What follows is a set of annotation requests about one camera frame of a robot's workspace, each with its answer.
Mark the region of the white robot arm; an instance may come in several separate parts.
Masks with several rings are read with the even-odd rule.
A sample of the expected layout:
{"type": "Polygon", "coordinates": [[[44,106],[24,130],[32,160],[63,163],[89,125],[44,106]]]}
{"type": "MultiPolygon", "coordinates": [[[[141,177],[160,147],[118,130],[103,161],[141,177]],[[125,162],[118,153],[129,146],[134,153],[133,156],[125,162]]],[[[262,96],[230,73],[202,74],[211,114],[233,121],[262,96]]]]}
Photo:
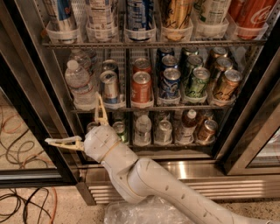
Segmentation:
{"type": "Polygon", "coordinates": [[[182,183],[154,160],[140,158],[109,125],[102,97],[95,95],[97,123],[85,137],[47,138],[53,146],[83,151],[108,172],[111,183],[129,203],[156,195],[175,206],[195,224],[280,224],[279,221],[241,216],[182,183]]]}

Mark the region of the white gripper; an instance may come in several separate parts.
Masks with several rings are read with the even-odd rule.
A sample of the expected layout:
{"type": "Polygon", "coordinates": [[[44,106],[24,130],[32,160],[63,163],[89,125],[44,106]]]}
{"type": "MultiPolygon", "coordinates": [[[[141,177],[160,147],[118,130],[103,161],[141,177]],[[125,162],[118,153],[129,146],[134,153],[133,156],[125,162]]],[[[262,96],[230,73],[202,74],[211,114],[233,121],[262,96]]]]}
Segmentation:
{"type": "Polygon", "coordinates": [[[108,173],[124,174],[138,160],[138,156],[122,142],[109,120],[101,95],[95,93],[94,121],[101,126],[92,128],[84,141],[80,136],[62,139],[46,138],[45,142],[72,151],[84,151],[87,156],[102,164],[108,173]]]}

